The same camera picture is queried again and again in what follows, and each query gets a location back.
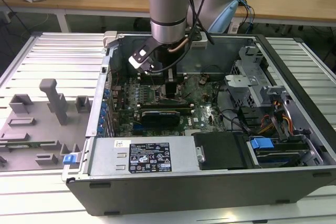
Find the metal bracket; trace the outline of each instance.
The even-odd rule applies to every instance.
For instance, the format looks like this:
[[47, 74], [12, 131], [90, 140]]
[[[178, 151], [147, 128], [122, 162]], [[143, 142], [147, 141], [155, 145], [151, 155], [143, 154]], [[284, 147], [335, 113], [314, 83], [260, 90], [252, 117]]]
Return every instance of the metal bracket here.
[[271, 103], [272, 100], [280, 99], [283, 93], [286, 93], [286, 89], [283, 86], [264, 86], [260, 91], [261, 103]]
[[119, 43], [116, 31], [107, 31], [104, 33], [103, 44], [105, 48], [111, 48]]
[[242, 47], [239, 50], [239, 56], [243, 62], [260, 64], [264, 55], [258, 47]]
[[225, 77], [225, 83], [233, 88], [246, 88], [259, 85], [258, 80], [253, 76], [231, 75]]

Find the blue latch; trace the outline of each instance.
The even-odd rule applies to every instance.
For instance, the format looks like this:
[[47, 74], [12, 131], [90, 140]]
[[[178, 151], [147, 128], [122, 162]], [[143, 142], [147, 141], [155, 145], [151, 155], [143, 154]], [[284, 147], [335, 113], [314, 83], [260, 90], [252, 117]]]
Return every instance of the blue latch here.
[[77, 155], [76, 154], [68, 154], [63, 158], [64, 165], [74, 165], [76, 164]]
[[250, 141], [253, 149], [273, 149], [274, 145], [270, 138], [261, 137]]

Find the wooden desk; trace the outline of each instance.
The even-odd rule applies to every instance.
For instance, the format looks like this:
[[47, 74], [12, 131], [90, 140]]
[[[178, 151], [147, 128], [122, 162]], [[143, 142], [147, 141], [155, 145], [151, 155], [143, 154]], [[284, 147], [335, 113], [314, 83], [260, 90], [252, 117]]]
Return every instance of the wooden desk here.
[[[150, 17], [149, 0], [45, 0], [29, 3], [25, 0], [5, 0], [16, 12], [56, 14], [61, 31], [71, 32], [66, 15]], [[8, 8], [1, 3], [0, 11]]]
[[[149, 17], [149, 0], [5, 1], [16, 12], [56, 14], [63, 32], [70, 32], [68, 14]], [[248, 4], [256, 12], [255, 23], [336, 26], [336, 0], [248, 0]], [[8, 11], [8, 8], [2, 5], [0, 11]], [[239, 7], [230, 26], [231, 33], [245, 16], [246, 10]]]
[[[336, 26], [336, 0], [247, 0], [256, 12], [255, 23]], [[237, 29], [246, 10], [239, 7], [231, 28]]]

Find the red wire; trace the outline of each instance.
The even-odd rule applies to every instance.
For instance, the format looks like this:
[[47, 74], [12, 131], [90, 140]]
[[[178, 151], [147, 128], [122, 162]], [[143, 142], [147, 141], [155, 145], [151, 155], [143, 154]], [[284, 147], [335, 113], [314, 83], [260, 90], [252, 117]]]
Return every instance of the red wire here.
[[263, 127], [264, 125], [264, 120], [266, 119], [266, 117], [268, 117], [269, 115], [265, 115], [262, 119], [261, 119], [261, 128]]

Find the power supply label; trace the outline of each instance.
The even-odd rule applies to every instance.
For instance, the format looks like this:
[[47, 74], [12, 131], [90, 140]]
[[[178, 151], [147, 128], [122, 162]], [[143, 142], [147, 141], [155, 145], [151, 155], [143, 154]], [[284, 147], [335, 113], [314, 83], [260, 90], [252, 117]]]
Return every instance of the power supply label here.
[[171, 172], [169, 143], [130, 144], [130, 173]]

